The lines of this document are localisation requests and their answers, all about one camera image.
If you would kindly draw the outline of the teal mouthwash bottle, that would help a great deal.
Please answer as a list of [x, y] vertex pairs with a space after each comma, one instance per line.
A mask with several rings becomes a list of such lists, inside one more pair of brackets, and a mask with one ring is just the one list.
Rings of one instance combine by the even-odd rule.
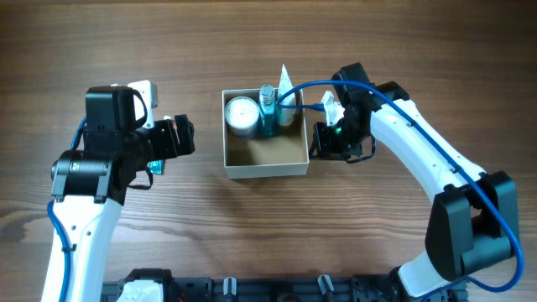
[[264, 137], [276, 133], [276, 92], [271, 85], [263, 85], [258, 94], [260, 111], [260, 131]]

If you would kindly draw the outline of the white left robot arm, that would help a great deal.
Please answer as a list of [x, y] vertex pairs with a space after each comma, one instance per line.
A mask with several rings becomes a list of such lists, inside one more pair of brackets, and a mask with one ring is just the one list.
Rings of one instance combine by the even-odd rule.
[[149, 127], [149, 111], [142, 92], [129, 86], [86, 92], [86, 119], [51, 168], [47, 214], [54, 239], [43, 301], [99, 300], [112, 234], [137, 173], [194, 152], [195, 129], [186, 115]]

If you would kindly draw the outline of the white round jar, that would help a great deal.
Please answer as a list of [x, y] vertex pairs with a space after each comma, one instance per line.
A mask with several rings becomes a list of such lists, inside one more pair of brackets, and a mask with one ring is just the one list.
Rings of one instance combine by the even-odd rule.
[[239, 138], [252, 138], [258, 131], [258, 104], [250, 97], [234, 97], [225, 106], [224, 118], [233, 135]]

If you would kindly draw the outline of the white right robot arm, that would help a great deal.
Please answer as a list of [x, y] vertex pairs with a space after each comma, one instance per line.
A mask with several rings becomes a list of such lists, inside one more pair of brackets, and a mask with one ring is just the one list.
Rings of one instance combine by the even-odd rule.
[[505, 172], [488, 173], [457, 152], [420, 114], [407, 91], [391, 81], [373, 84], [362, 65], [342, 67], [323, 85], [338, 100], [323, 100], [314, 126], [312, 159], [349, 164], [372, 158], [362, 142], [387, 146], [431, 202], [425, 250], [390, 274], [381, 293], [427, 301], [457, 285], [510, 290], [522, 277], [517, 189]]

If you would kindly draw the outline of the white lotion tube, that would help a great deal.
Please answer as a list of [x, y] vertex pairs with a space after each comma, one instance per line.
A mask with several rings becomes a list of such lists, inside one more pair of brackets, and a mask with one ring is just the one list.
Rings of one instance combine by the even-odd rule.
[[[278, 88], [278, 98], [284, 95], [286, 92], [290, 91], [293, 88], [289, 73], [285, 67], [282, 65], [279, 88]], [[295, 94], [287, 96], [283, 101], [278, 102], [277, 106], [277, 124], [281, 127], [290, 126], [295, 120], [296, 114], [296, 97]]]

